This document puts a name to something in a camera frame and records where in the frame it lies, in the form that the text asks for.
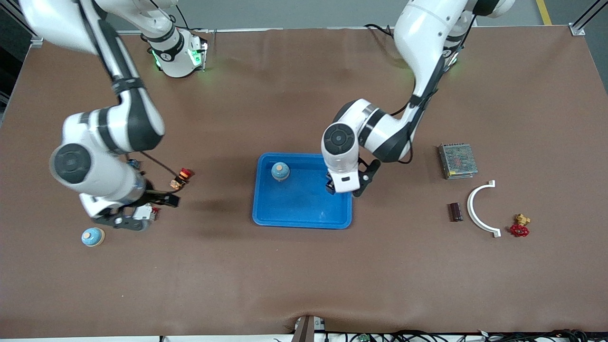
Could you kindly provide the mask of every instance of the red knob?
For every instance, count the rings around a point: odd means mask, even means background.
[[[522,225],[512,225],[509,229],[514,236],[528,236],[530,230]]]

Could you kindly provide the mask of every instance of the brown table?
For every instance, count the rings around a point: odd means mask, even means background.
[[[306,314],[333,330],[608,329],[608,97],[583,37],[473,29],[413,164],[383,165],[344,231],[254,224],[257,158],[318,153],[353,99],[401,107],[413,79],[392,42],[366,30],[209,38],[208,70],[185,79],[125,38],[167,126],[152,155],[196,176],[179,208],[145,232],[106,229],[98,248],[80,243],[93,224],[48,159],[65,117],[115,98],[97,57],[30,51],[0,130],[0,337],[282,333]],[[473,179],[442,179],[436,146],[455,142],[472,145]],[[478,215],[506,228],[523,212],[528,237],[449,221],[446,205],[488,180]]]

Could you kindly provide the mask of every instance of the blue tray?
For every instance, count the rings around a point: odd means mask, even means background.
[[[271,175],[282,161],[291,173],[279,182]],[[353,219],[350,192],[331,195],[325,190],[327,168],[322,155],[265,153],[258,160],[254,222],[260,226],[344,229]]]

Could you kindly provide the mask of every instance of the white curved handle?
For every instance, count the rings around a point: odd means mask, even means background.
[[[471,192],[469,195],[469,199],[466,201],[466,208],[469,211],[469,216],[471,216],[471,220],[479,227],[485,231],[491,232],[494,234],[494,237],[500,237],[500,229],[492,228],[485,223],[483,223],[475,214],[475,209],[473,209],[473,200],[475,199],[475,195],[479,190],[485,189],[487,187],[496,187],[496,181],[489,181],[486,185],[482,185]]]

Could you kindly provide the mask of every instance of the blue round object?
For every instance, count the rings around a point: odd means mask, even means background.
[[[85,246],[95,247],[99,246],[103,239],[106,237],[106,233],[99,228],[89,228],[82,233],[80,240]]]
[[[277,181],[284,181],[289,177],[289,166],[283,162],[277,162],[272,166],[271,174]]]

